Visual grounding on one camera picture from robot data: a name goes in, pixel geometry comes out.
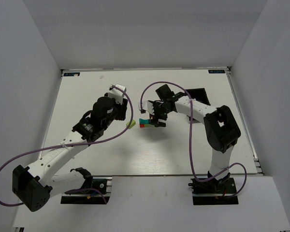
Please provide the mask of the long green block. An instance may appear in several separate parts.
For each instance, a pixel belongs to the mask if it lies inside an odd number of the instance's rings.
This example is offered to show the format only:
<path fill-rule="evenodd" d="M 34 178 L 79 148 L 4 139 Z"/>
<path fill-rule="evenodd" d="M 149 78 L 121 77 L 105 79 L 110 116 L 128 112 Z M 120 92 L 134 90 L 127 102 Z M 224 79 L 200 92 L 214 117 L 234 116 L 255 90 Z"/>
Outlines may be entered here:
<path fill-rule="evenodd" d="M 146 127 L 146 128 L 154 128 L 155 126 L 151 125 L 151 124 L 144 124 L 144 127 Z"/>

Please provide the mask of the teal arch block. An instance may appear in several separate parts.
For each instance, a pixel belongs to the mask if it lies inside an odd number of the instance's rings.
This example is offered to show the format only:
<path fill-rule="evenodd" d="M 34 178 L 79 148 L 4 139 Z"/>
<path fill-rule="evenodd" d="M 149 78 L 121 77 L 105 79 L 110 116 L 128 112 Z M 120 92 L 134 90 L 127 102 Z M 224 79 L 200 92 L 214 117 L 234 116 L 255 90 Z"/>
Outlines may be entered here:
<path fill-rule="evenodd" d="M 140 125 L 149 125 L 150 124 L 150 120 L 149 119 L 139 119 L 139 124 Z"/>

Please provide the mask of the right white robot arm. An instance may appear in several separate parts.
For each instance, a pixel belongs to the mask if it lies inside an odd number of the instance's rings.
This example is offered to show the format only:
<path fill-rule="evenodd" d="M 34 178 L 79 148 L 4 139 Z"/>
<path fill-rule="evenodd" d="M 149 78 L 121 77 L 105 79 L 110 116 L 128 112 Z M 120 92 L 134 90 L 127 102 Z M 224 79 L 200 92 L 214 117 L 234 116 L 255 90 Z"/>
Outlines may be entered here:
<path fill-rule="evenodd" d="M 229 107 L 210 105 L 204 88 L 186 89 L 174 93 L 167 84 L 156 90 L 155 101 L 140 104 L 142 113 L 149 113 L 148 123 L 154 127 L 165 127 L 167 115 L 171 112 L 184 114 L 191 121 L 198 121 L 205 127 L 206 138 L 212 148 L 212 160 L 207 178 L 198 180 L 197 185 L 212 192 L 223 189 L 230 178 L 228 170 L 231 153 L 241 136 L 239 126 Z"/>

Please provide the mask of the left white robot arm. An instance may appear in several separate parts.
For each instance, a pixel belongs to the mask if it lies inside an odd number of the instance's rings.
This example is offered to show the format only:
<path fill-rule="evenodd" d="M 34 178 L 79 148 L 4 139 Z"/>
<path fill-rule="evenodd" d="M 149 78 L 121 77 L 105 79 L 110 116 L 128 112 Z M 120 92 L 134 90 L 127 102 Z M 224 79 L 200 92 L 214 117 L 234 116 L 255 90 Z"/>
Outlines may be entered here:
<path fill-rule="evenodd" d="M 91 173 L 73 168 L 68 173 L 56 173 L 77 154 L 100 138 L 115 120 L 126 119 L 127 107 L 132 103 L 126 88 L 111 86 L 105 96 L 98 98 L 92 110 L 86 112 L 59 145 L 49 148 L 39 160 L 26 167 L 18 165 L 12 174 L 12 191 L 30 211 L 36 212 L 47 201 L 65 192 L 91 190 Z"/>

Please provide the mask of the flat green block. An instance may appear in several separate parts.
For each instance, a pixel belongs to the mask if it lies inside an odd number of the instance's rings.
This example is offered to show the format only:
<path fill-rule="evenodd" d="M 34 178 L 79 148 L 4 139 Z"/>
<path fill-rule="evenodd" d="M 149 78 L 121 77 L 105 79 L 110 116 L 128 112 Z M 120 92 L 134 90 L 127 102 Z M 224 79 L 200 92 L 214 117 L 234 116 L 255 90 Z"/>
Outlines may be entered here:
<path fill-rule="evenodd" d="M 126 123 L 126 126 L 127 126 L 128 129 L 131 129 L 135 125 L 136 125 L 136 122 L 135 122 L 134 119 L 132 121 L 129 121 L 129 122 Z"/>

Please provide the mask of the left blue corner label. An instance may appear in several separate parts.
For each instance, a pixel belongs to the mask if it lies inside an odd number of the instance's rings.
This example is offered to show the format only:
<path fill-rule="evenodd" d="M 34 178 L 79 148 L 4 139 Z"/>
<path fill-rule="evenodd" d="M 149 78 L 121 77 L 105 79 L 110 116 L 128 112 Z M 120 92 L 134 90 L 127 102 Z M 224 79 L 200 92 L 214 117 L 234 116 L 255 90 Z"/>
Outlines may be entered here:
<path fill-rule="evenodd" d="M 80 73 L 79 72 L 65 72 L 64 74 L 63 74 L 63 76 L 79 76 L 80 75 Z"/>

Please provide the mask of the blue corner label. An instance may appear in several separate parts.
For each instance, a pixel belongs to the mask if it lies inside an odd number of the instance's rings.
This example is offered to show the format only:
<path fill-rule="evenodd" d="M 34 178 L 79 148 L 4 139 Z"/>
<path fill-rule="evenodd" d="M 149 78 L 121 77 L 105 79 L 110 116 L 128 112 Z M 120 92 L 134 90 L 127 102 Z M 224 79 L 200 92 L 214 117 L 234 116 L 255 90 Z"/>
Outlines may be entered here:
<path fill-rule="evenodd" d="M 225 70 L 208 70 L 210 74 L 223 74 Z"/>
<path fill-rule="evenodd" d="M 80 75 L 80 73 L 79 72 L 65 72 L 64 74 L 63 74 L 63 76 L 79 76 Z"/>

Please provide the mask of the right blue corner label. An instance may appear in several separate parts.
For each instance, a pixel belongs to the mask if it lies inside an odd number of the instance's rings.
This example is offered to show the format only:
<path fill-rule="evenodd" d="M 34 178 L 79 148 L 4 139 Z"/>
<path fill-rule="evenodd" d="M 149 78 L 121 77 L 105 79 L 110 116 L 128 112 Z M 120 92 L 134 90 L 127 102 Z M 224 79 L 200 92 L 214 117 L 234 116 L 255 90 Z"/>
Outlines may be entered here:
<path fill-rule="evenodd" d="M 208 70 L 210 74 L 223 74 L 225 70 Z"/>

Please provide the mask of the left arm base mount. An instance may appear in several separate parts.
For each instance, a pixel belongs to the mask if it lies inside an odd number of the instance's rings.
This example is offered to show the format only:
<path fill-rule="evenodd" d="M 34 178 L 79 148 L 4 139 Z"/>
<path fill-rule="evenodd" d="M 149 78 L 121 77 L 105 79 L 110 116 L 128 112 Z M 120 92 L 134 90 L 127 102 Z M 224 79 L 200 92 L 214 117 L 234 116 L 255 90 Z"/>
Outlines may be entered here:
<path fill-rule="evenodd" d="M 63 193 L 61 204 L 104 205 L 107 204 L 112 191 L 111 177 L 93 177 L 91 183 L 82 187 L 82 191 Z"/>

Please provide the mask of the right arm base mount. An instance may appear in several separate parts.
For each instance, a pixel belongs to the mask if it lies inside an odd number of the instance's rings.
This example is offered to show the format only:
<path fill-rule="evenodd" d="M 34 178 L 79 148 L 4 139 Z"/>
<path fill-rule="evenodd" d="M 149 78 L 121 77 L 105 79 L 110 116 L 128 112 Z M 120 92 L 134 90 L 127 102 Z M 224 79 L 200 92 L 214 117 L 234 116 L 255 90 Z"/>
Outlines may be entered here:
<path fill-rule="evenodd" d="M 238 197 L 233 196 L 236 192 L 235 181 L 229 178 L 217 188 L 213 180 L 198 182 L 194 178 L 188 183 L 192 190 L 193 205 L 238 205 Z"/>

